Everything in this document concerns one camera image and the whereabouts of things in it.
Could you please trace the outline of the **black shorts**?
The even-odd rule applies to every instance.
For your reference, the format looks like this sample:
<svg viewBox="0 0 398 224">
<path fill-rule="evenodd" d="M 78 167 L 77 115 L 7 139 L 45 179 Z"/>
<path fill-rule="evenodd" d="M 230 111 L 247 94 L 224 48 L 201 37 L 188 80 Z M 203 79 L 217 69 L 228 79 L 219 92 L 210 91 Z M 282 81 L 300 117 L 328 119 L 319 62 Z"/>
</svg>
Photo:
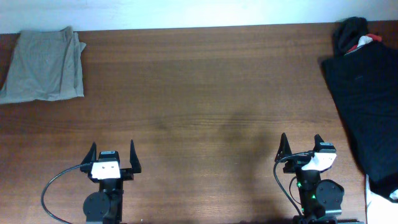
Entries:
<svg viewBox="0 0 398 224">
<path fill-rule="evenodd" d="M 371 191 L 397 202 L 397 50 L 373 42 L 321 63 Z"/>
</svg>

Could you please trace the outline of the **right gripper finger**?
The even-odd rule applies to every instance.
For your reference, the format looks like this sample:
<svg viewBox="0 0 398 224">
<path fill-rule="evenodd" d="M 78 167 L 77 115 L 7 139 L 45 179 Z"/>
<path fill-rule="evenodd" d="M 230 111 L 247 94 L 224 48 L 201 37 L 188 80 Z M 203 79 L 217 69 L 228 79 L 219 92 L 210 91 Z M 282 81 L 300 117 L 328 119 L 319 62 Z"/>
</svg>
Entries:
<svg viewBox="0 0 398 224">
<path fill-rule="evenodd" d="M 277 162 L 290 155 L 292 155 L 292 151 L 287 139 L 287 135 L 285 133 L 282 133 L 280 138 L 279 148 L 275 156 L 275 161 Z"/>
<path fill-rule="evenodd" d="M 321 138 L 321 136 L 320 136 L 319 134 L 316 134 L 316 135 L 314 136 L 314 140 L 315 140 L 315 145 L 314 145 L 313 150 L 314 150 L 315 152 L 321 152 L 321 151 L 323 151 L 324 148 L 325 148 L 325 146 L 324 146 L 323 144 L 324 144 L 325 142 L 324 142 L 324 140 Z"/>
</svg>

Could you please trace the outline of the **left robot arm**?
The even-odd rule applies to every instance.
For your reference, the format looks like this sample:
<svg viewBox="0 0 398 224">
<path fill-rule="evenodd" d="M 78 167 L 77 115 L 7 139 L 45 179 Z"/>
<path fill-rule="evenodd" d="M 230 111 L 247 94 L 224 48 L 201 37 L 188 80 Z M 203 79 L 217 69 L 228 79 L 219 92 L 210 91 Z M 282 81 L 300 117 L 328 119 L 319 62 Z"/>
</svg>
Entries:
<svg viewBox="0 0 398 224">
<path fill-rule="evenodd" d="M 87 223 L 118 224 L 123 217 L 123 184 L 134 179 L 134 174 L 142 172 L 134 142 L 130 143 L 130 168 L 120 167 L 118 151 L 96 153 L 93 143 L 81 162 L 80 171 L 99 184 L 99 190 L 87 196 L 83 203 L 83 213 Z"/>
</svg>

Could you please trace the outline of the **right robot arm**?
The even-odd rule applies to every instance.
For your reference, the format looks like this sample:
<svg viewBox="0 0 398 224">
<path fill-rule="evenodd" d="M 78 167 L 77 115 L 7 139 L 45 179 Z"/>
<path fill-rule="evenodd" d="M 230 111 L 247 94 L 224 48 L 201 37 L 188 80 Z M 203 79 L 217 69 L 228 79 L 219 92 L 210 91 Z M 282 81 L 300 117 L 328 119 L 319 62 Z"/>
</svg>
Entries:
<svg viewBox="0 0 398 224">
<path fill-rule="evenodd" d="M 320 176 L 332 167 L 336 159 L 336 148 L 318 134 L 314 136 L 314 141 L 311 151 L 293 153 L 287 135 L 282 133 L 273 175 L 282 192 L 298 212 L 292 219 L 293 223 L 337 223 L 336 217 L 342 213 L 341 203 L 345 190 L 335 181 L 322 180 Z M 286 191 L 279 181 L 276 174 L 279 164 L 284 164 L 283 173 L 295 175 L 299 201 L 295 201 L 291 191 Z"/>
</svg>

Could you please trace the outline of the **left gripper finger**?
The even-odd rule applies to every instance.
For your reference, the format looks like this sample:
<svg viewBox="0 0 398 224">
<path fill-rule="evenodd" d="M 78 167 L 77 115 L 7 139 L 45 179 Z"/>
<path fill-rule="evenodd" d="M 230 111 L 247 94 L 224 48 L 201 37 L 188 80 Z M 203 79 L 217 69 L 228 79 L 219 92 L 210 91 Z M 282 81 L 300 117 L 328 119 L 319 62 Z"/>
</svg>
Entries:
<svg viewBox="0 0 398 224">
<path fill-rule="evenodd" d="M 136 154 L 134 141 L 131 140 L 130 144 L 130 158 L 129 162 L 131 164 L 132 173 L 141 173 L 141 163 L 139 162 L 138 156 Z"/>
<path fill-rule="evenodd" d="M 94 142 L 81 164 L 91 164 L 96 161 L 96 143 Z"/>
</svg>

